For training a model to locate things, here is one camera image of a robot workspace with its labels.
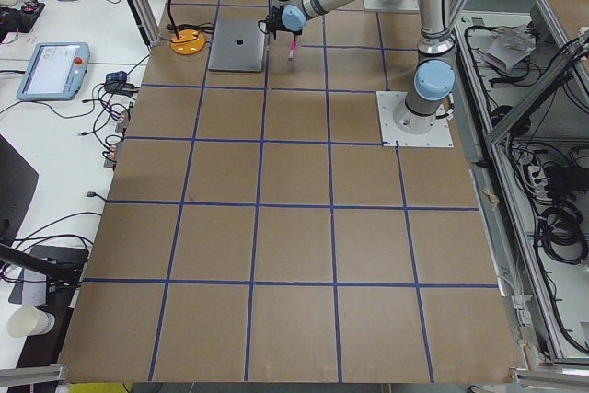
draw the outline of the silver laptop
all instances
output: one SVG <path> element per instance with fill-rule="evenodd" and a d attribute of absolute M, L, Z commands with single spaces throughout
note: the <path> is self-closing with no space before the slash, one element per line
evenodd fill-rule
<path fill-rule="evenodd" d="M 259 73 L 265 41 L 266 35 L 258 28 L 257 20 L 220 18 L 214 28 L 209 69 Z"/>

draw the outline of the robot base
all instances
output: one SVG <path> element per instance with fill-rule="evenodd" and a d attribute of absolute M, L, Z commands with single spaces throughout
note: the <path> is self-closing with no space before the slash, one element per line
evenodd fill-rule
<path fill-rule="evenodd" d="M 407 147 L 454 147 L 452 135 L 448 127 L 447 119 L 435 120 L 432 129 L 424 135 L 413 135 L 400 129 L 395 123 L 394 112 L 399 103 L 402 103 L 407 92 L 377 91 L 376 103 L 378 105 L 378 117 L 380 120 L 380 134 L 384 146 Z M 440 106 L 438 115 L 445 114 L 444 107 Z"/>
<path fill-rule="evenodd" d="M 364 10 L 383 13 L 415 13 L 419 11 L 417 0 L 364 0 Z"/>

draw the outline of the white desk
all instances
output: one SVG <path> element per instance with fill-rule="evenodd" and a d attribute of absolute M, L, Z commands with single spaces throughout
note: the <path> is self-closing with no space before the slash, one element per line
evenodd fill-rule
<path fill-rule="evenodd" d="M 30 34 L 20 34 L 10 44 L 0 45 L 0 69 L 24 70 L 35 45 L 45 41 L 86 41 L 91 56 L 82 88 L 72 101 L 53 102 L 64 115 L 80 114 L 91 109 L 94 85 L 104 82 L 106 73 L 129 71 L 148 52 L 134 24 L 126 0 L 113 5 L 100 0 L 57 2 L 46 4 L 39 21 Z M 166 0 L 149 0 L 156 20 L 161 18 Z M 14 34 L 6 37 L 10 41 Z M 147 60 L 138 66 L 129 81 L 140 85 Z M 0 110 L 16 102 L 22 75 L 0 75 Z M 113 101 L 128 103 L 119 96 Z M 106 196 L 112 170 L 103 167 L 102 146 L 92 135 L 79 136 L 92 128 L 101 111 L 72 120 L 60 119 L 48 108 L 22 103 L 0 114 L 0 133 L 39 173 L 39 184 L 19 236 L 26 236 L 42 225 L 62 216 L 82 211 L 102 212 L 103 201 L 87 198 L 88 191 Z M 102 138 L 114 133 L 114 123 L 100 131 Z M 43 235 L 78 233 L 94 238 L 99 219 L 83 215 L 66 220 L 43 231 Z M 53 243 L 70 246 L 71 239 Z M 14 368 L 24 339 L 14 339 L 6 332 L 6 323 L 18 306 L 7 303 L 12 284 L 0 282 L 0 369 Z"/>

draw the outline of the blue joint cap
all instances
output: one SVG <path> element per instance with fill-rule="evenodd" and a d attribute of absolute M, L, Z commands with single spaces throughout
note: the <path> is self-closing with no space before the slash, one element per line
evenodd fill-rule
<path fill-rule="evenodd" d="M 426 100 L 441 100 L 450 94 L 455 80 L 452 66 L 441 60 L 430 60 L 417 68 L 415 91 Z"/>
<path fill-rule="evenodd" d="M 297 6 L 287 5 L 283 11 L 283 24 L 292 32 L 297 32 L 305 27 L 306 17 Z"/>

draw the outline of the white cup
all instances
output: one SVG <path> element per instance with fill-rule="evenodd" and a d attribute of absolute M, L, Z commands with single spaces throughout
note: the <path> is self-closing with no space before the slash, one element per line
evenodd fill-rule
<path fill-rule="evenodd" d="M 33 306 L 24 306 L 8 320 L 8 334 L 13 338 L 44 335 L 53 328 L 55 317 Z"/>

